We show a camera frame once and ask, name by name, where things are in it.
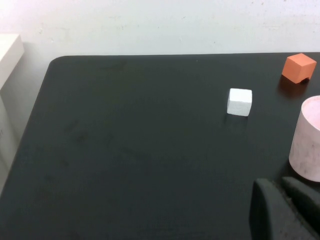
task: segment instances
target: block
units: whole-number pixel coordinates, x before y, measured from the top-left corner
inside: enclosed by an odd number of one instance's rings
[[[252,91],[249,89],[230,88],[226,112],[247,117],[252,105]]]
[[[282,75],[295,84],[298,84],[302,80],[311,79],[316,64],[317,62],[315,60],[303,53],[292,55],[287,57]]]
[[[253,240],[319,240],[320,236],[274,182],[253,184],[249,224]]]
[[[0,33],[0,89],[24,53],[19,34]]]

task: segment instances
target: black table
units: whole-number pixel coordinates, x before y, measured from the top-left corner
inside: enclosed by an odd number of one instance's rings
[[[289,55],[55,59],[1,195],[0,237],[250,239],[253,181],[296,176],[300,107],[320,94],[319,66],[309,83],[280,78]],[[226,114],[230,88],[252,90],[249,117]]]

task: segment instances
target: cylinder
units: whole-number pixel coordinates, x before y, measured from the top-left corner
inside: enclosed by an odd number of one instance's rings
[[[301,106],[289,162],[300,176],[320,182],[320,96],[308,98]]]

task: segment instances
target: white cube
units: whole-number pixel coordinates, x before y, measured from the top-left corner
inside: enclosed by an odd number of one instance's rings
[[[226,112],[232,115],[249,116],[252,105],[252,91],[230,88]]]

